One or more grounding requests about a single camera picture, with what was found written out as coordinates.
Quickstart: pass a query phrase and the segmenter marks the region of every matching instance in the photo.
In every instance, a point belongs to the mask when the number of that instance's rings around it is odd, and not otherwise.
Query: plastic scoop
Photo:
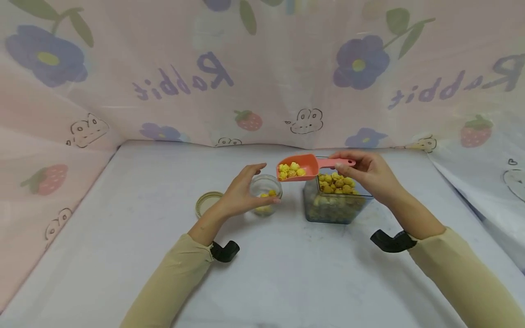
[[[294,176],[288,179],[281,180],[281,182],[292,181],[307,181],[312,180],[319,174],[319,169],[324,167],[335,168],[336,163],[343,165],[354,166],[355,161],[347,160],[345,158],[317,158],[314,154],[295,155],[285,158],[277,164],[277,176],[279,176],[279,165],[296,162],[301,168],[306,171],[306,175]]]

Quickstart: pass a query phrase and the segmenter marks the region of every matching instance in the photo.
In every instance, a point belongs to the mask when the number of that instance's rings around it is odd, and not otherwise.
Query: beige sleeve
[[[469,328],[525,327],[509,291],[450,228],[408,252]]]
[[[169,328],[213,261],[210,247],[184,234],[131,305],[120,328]]]

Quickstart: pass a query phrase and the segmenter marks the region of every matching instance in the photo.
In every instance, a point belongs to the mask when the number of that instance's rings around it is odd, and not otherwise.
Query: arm
[[[250,196],[251,179],[265,166],[246,166],[224,196],[180,237],[142,288],[120,328],[171,327],[182,304],[212,263],[210,245],[228,218],[280,201],[275,197]]]
[[[509,291],[450,228],[408,252],[467,327],[525,327],[525,316]]]
[[[525,327],[525,316],[498,278],[459,235],[446,228],[397,181],[386,161],[360,151],[332,158],[357,160],[356,168],[337,167],[387,206],[417,245],[409,254],[436,284],[469,328]]]
[[[525,327],[525,316],[499,279],[468,243],[410,194],[386,204],[418,240],[408,253],[469,328]]]

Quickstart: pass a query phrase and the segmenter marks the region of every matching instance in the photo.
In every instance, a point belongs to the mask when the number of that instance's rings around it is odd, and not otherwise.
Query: hand
[[[348,150],[336,152],[330,158],[355,160],[355,167],[337,165],[335,168],[342,175],[359,182],[377,201],[386,206],[408,194],[379,154]]]
[[[233,179],[224,196],[213,207],[222,216],[229,218],[256,207],[280,203],[281,200],[278,197],[261,198],[250,194],[251,179],[254,175],[261,173],[264,167],[266,163],[245,166]]]

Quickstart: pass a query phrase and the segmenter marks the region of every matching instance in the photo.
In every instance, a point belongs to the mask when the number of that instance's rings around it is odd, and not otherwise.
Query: glass jar
[[[282,186],[281,182],[277,180],[274,176],[269,174],[259,174],[256,175],[250,183],[250,194],[255,197],[259,197],[262,194],[268,195],[270,190],[275,190],[277,197],[281,199],[282,197]],[[266,205],[257,207],[252,210],[257,216],[267,217],[275,213],[277,204]]]
[[[320,174],[337,172],[329,168],[319,170]],[[322,191],[319,176],[306,181],[303,188],[304,214],[310,222],[350,224],[374,197],[357,181],[354,181],[355,195],[328,194]]]

